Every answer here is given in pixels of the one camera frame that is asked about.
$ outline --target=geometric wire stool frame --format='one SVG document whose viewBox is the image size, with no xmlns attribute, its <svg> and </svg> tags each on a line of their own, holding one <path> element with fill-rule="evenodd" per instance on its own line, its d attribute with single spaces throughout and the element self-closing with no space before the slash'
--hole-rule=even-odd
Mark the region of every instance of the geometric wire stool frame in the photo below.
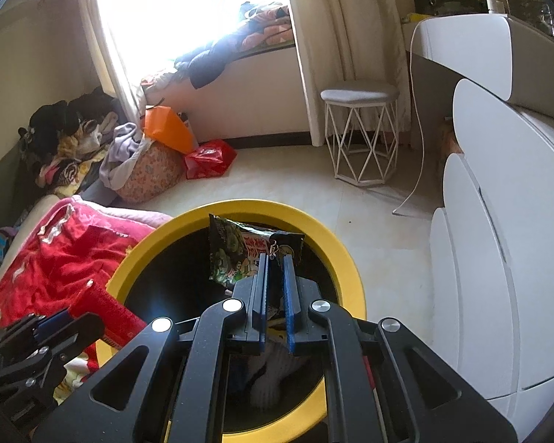
<svg viewBox="0 0 554 443">
<path fill-rule="evenodd" d="M 344 125 L 343 131 L 338 129 L 338 125 L 335 122 L 334 115 L 332 114 L 332 106 L 345 107 L 349 109 L 349 117 Z M 367 134 L 367 130 L 361 118 L 359 112 L 362 108 L 374 108 L 377 116 L 376 131 L 373 136 Z M 373 104 L 334 104 L 326 103 L 324 106 L 325 123 L 324 134 L 326 135 L 326 144 L 328 145 L 328 151 L 330 152 L 330 158 L 332 159 L 332 166 L 334 168 L 334 177 L 351 183 L 355 186 L 374 186 L 386 183 L 386 181 L 396 171 L 396 165 L 398 161 L 398 100 L 388 103 L 373 103 Z M 353 114 L 356 116 L 356 120 L 353 121 Z M 386 135 L 384 134 L 384 122 L 387 120 L 390 123 L 392 141 L 388 142 Z M 328 138 L 328 131 L 332 129 L 332 144 Z M 351 149 L 351 141 L 353 133 L 358 130 L 363 140 L 365 141 L 365 148 Z M 382 136 L 381 140 L 383 145 L 380 145 L 380 149 L 376 149 L 379 136 Z M 352 154 L 367 153 L 365 163 L 361 168 L 353 168 L 349 160 L 349 156 Z M 341 157 L 346 161 L 349 166 L 352 178 L 346 175 L 342 175 L 340 170 Z M 366 179 L 364 177 L 365 170 L 370 160 L 375 160 L 377 165 L 379 178 Z"/>
</svg>

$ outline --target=beige curtain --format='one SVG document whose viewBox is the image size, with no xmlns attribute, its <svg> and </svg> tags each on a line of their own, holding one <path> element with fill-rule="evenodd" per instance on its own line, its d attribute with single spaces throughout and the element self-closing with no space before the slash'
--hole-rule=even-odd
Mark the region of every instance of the beige curtain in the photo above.
<svg viewBox="0 0 554 443">
<path fill-rule="evenodd" d="M 107 26 L 106 2 L 78 0 L 86 41 L 103 91 L 117 97 L 127 119 L 138 123 L 140 116 L 145 113 L 146 99 L 140 82 L 132 82 L 127 78 L 123 60 Z"/>
<path fill-rule="evenodd" d="M 400 131 L 410 129 L 408 68 L 396 0 L 290 0 L 312 144 L 324 143 L 320 92 L 375 79 L 400 90 Z"/>
</svg>

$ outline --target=white cable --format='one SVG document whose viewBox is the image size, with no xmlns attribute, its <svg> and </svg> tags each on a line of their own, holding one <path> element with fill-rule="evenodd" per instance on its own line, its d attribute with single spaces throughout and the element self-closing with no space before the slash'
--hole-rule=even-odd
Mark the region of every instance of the white cable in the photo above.
<svg viewBox="0 0 554 443">
<path fill-rule="evenodd" d="M 398 213 L 398 210 L 402 208 L 406 202 L 411 199 L 412 195 L 415 194 L 415 191 L 417 191 L 417 187 L 419 186 L 419 183 L 421 182 L 421 177 L 423 176 L 423 169 L 425 167 L 425 136 L 423 135 L 423 125 L 421 124 L 421 117 L 419 115 L 419 109 L 417 106 L 417 96 L 415 95 L 415 79 L 412 76 L 412 45 L 415 43 L 415 35 L 417 34 L 417 30 L 419 26 L 421 26 L 421 23 L 423 23 L 425 20 L 421 20 L 417 23 L 417 26 L 415 26 L 415 30 L 412 32 L 412 38 L 411 38 L 411 59 L 409 63 L 409 72 L 411 75 L 411 90 L 412 90 L 412 101 L 415 103 L 415 113 L 417 114 L 417 121 L 419 123 L 419 129 L 421 131 L 421 147 L 423 148 L 423 157 L 421 158 L 421 171 L 419 173 L 419 178 L 417 179 L 417 183 L 415 184 L 415 187 L 412 189 L 411 194 L 406 197 L 406 199 L 400 204 L 399 207 L 396 208 L 396 210 L 392 211 L 391 213 L 393 215 L 397 215 L 399 217 L 406 217 L 408 215 L 403 215 L 401 213 Z"/>
</svg>

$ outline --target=floral laundry basket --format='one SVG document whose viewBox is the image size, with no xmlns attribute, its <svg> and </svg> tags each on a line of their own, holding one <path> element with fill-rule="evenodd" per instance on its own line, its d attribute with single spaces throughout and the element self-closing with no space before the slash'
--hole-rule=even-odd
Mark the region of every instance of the floral laundry basket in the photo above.
<svg viewBox="0 0 554 443">
<path fill-rule="evenodd" d="M 117 194 L 129 203 L 144 203 L 176 185 L 184 172 L 182 155 L 154 141 L 140 155 L 131 175 Z"/>
</svg>

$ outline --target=yellow rim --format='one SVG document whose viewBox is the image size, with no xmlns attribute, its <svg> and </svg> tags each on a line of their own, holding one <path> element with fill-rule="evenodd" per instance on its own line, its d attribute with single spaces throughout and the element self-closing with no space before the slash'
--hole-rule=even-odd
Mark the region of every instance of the yellow rim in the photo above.
<svg viewBox="0 0 554 443">
<path fill-rule="evenodd" d="M 366 318 L 365 296 L 359 272 L 345 246 L 322 223 L 296 208 L 258 199 L 221 201 L 188 211 L 169 221 L 143 239 L 119 265 L 107 285 L 107 291 L 124 303 L 137 277 L 146 265 L 171 243 L 206 228 L 209 214 L 243 222 L 256 222 L 285 231 L 306 235 L 305 244 L 317 254 L 337 289 L 341 306 L 356 318 Z M 115 351 L 97 342 L 99 365 L 104 365 Z M 296 439 L 326 416 L 324 380 L 290 413 L 266 426 L 241 433 L 226 433 L 225 443 L 285 443 Z"/>
</svg>

